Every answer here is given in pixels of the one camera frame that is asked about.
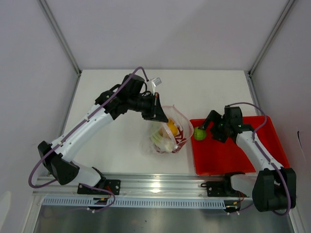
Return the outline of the yellow lemon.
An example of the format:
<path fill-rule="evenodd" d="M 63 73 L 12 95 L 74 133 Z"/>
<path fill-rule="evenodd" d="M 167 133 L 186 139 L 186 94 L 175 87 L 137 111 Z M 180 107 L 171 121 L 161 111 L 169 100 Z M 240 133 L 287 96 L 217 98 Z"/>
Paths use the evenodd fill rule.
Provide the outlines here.
<path fill-rule="evenodd" d="M 178 128 L 173 123 L 168 123 L 167 125 L 168 125 L 171 133 L 173 134 L 173 136 L 176 137 L 178 134 Z"/>

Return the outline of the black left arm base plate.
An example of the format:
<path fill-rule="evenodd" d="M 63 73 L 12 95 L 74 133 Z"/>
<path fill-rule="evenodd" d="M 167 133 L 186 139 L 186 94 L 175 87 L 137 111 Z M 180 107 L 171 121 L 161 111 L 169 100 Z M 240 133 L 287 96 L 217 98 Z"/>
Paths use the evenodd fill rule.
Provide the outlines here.
<path fill-rule="evenodd" d="M 119 195 L 121 180 L 101 179 L 94 187 L 86 187 L 83 184 L 78 185 L 77 194 L 80 195 Z"/>

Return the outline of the green bumpy custard apple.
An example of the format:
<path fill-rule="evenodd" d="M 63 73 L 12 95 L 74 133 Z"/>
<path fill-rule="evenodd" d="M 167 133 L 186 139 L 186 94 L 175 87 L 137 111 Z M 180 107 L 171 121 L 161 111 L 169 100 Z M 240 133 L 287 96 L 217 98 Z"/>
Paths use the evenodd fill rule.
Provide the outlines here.
<path fill-rule="evenodd" d="M 196 141 L 203 141 L 207 136 L 205 130 L 200 129 L 199 127 L 194 128 L 193 137 Z"/>

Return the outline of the clear zip top bag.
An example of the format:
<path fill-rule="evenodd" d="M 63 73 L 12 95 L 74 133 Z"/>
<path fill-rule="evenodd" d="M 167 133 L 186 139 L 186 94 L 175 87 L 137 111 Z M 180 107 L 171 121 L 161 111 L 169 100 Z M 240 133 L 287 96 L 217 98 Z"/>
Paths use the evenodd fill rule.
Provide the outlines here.
<path fill-rule="evenodd" d="M 148 121 L 143 126 L 140 149 L 144 153 L 178 153 L 194 133 L 190 121 L 174 105 L 163 110 L 169 122 Z"/>

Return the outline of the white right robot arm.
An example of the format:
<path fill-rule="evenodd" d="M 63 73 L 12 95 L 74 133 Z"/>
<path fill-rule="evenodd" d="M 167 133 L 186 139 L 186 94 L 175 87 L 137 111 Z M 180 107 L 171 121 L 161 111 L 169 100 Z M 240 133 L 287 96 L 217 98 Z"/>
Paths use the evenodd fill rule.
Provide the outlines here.
<path fill-rule="evenodd" d="M 263 145 L 257 135 L 258 128 L 243 121 L 237 103 L 225 106 L 224 114 L 210 111 L 205 124 L 212 123 L 212 139 L 225 143 L 231 139 L 247 156 L 257 178 L 251 195 L 254 206 L 260 212 L 272 211 L 284 216 L 296 206 L 296 173 L 285 168 Z"/>

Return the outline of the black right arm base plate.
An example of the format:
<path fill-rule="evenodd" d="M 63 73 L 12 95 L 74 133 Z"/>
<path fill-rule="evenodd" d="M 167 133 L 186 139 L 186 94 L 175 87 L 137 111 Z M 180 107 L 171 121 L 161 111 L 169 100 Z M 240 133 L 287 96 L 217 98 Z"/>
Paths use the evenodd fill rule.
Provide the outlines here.
<path fill-rule="evenodd" d="M 206 189 L 208 197 L 248 197 L 246 194 L 232 189 L 223 181 L 204 182 L 200 186 Z"/>

